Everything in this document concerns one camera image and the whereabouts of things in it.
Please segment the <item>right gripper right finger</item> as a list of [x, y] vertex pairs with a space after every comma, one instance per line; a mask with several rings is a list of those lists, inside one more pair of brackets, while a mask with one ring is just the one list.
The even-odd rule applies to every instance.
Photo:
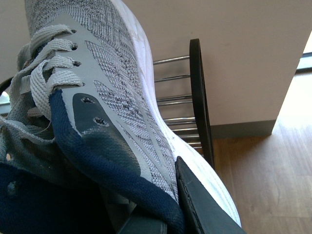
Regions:
[[188, 234], [244, 234], [217, 204], [181, 157], [175, 162], [179, 203]]

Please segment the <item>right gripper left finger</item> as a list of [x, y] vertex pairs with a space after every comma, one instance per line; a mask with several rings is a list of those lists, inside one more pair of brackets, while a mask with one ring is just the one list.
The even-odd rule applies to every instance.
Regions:
[[167, 224], [148, 213], [133, 213], [118, 234], [166, 234]]

